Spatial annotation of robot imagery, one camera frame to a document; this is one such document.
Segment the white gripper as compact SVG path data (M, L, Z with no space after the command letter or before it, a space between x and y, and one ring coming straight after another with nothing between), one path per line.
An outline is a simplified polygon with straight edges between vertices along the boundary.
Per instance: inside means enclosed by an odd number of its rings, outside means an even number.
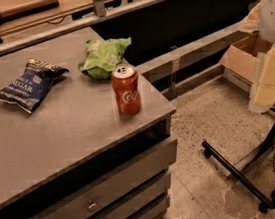
M239 22L242 32L259 30L261 38L275 43L275 0L260 0ZM254 82L250 91L249 110L265 113L275 103L275 44L266 53L257 53Z

